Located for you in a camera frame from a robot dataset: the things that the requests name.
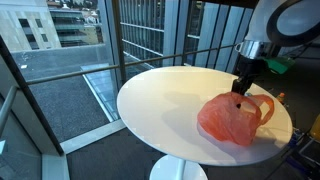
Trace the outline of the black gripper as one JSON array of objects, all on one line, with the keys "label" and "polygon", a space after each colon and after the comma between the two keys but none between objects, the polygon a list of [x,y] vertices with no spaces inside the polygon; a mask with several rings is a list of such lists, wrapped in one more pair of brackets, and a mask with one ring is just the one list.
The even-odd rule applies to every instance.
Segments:
[{"label": "black gripper", "polygon": [[241,58],[236,70],[239,72],[233,81],[231,91],[244,95],[253,81],[266,69],[266,62],[259,59]]}]

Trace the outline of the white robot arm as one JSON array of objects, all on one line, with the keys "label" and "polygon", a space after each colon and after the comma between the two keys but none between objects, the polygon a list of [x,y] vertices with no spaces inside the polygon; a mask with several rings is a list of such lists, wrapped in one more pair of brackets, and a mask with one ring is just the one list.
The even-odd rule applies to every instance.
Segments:
[{"label": "white robot arm", "polygon": [[245,60],[232,92],[244,94],[266,67],[272,48],[295,47],[320,37],[320,0],[259,0],[247,35],[235,50]]}]

